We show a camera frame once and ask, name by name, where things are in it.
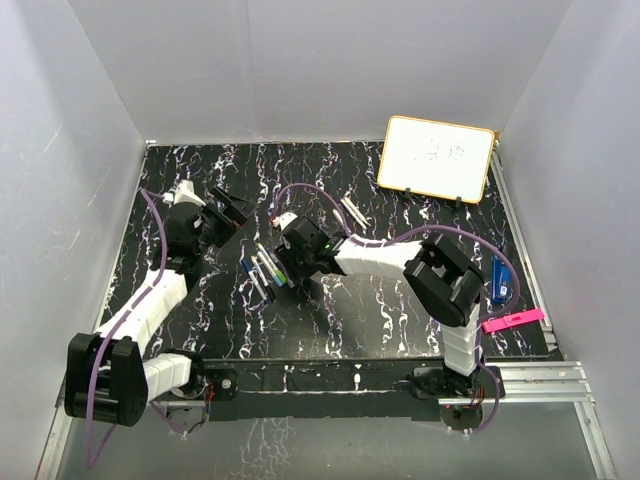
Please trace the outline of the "white pen magenta cap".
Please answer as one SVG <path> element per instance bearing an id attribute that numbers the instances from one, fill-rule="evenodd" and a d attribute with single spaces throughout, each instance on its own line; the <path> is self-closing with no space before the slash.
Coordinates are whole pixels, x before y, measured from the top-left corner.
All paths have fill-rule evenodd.
<path id="1" fill-rule="evenodd" d="M 358 209 L 358 207 L 351 201 L 349 197 L 343 198 L 344 203 L 348 206 L 351 212 L 358 218 L 359 222 L 361 222 L 366 227 L 370 227 L 371 223 L 364 216 L 364 214 Z"/>

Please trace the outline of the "black base bar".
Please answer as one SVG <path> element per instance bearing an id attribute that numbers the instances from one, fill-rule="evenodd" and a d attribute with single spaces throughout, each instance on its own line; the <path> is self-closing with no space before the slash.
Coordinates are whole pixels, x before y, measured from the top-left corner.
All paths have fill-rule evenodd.
<path id="1" fill-rule="evenodd" d="M 463 377 L 445 371 L 440 358 L 207 359 L 196 367 L 194 392 L 157 401 L 200 407 L 212 421 L 408 417 L 474 428 L 483 408 L 504 396 L 498 367 Z"/>

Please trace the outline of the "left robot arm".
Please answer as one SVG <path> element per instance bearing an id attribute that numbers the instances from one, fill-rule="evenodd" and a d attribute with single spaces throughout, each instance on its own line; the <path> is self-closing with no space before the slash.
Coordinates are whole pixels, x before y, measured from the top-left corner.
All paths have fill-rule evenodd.
<path id="1" fill-rule="evenodd" d="M 160 245 L 141 286 L 93 333 L 78 333 L 67 349 L 64 409 L 68 416 L 133 426 L 146 405 L 172 390 L 200 396 L 207 376 L 194 353 L 171 350 L 150 360 L 152 335 L 199 283 L 205 254 L 223 247 L 255 205 L 219 187 L 203 200 L 191 181 L 171 193 L 141 192 L 157 224 Z"/>

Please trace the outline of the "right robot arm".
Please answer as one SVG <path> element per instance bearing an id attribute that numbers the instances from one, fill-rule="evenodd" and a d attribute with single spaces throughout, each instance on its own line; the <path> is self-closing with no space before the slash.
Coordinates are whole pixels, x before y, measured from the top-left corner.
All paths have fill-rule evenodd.
<path id="1" fill-rule="evenodd" d="M 286 212 L 272 221 L 283 243 L 275 255 L 288 276 L 369 275 L 405 282 L 428 316 L 440 324 L 443 366 L 414 374 L 414 388 L 433 396 L 471 396 L 482 382 L 478 340 L 481 270 L 442 234 L 376 246 L 358 236 L 324 233 L 304 216 Z"/>

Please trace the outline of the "white pen black cap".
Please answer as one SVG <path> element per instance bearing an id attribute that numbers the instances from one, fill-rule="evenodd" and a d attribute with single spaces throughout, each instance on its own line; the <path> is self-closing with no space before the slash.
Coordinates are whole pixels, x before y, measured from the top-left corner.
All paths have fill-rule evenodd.
<path id="1" fill-rule="evenodd" d="M 253 265 L 252 270 L 257 274 L 261 288 L 264 290 L 269 302 L 274 302 L 276 299 L 275 292 L 273 291 L 269 281 L 267 280 L 258 258 L 256 256 L 251 257 L 251 263 Z"/>

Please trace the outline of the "aluminium frame rail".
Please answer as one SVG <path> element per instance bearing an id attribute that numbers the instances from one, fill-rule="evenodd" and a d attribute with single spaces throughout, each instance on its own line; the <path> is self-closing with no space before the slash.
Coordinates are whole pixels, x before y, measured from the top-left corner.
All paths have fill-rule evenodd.
<path id="1" fill-rule="evenodd" d="M 84 424 L 55 415 L 42 479 L 612 479 L 577 362 L 496 363 L 505 396 L 481 424 L 408 417 L 212 421 L 158 404 L 117 430 L 92 469 Z"/>

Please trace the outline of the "blue black tool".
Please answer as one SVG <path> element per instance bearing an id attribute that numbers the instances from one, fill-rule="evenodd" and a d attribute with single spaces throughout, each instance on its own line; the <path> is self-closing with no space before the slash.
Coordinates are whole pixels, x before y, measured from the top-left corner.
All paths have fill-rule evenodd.
<path id="1" fill-rule="evenodd" d="M 511 294 L 511 272 L 505 263 L 494 255 L 492 259 L 491 300 L 495 304 L 505 305 Z"/>

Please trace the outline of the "pink clip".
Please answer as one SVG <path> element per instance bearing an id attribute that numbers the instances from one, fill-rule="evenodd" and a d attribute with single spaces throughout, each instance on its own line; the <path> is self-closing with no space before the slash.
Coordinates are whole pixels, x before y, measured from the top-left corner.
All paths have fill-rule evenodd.
<path id="1" fill-rule="evenodd" d="M 539 322 L 545 319 L 544 312 L 539 309 L 531 309 L 518 313 L 513 313 L 500 318 L 494 318 L 482 323 L 482 330 L 485 334 L 492 334 L 499 331 L 519 327 L 529 323 Z"/>

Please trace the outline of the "yellow framed whiteboard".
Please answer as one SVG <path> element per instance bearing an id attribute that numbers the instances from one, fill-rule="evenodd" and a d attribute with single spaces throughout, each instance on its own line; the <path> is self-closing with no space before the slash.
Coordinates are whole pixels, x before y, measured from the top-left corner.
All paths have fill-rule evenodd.
<path id="1" fill-rule="evenodd" d="M 377 184 L 477 204 L 494 143 L 489 129 L 394 115 L 387 125 Z"/>

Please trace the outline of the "white pen peach cap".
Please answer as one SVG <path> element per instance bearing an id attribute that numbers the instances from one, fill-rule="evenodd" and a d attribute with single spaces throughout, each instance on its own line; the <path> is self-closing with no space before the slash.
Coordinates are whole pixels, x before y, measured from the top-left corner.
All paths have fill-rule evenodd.
<path id="1" fill-rule="evenodd" d="M 354 220 L 362 227 L 366 228 L 367 224 L 365 220 L 361 217 L 361 214 L 356 210 L 356 207 L 350 202 L 348 198 L 342 198 L 341 204 L 346 208 L 349 214 L 354 218 Z"/>

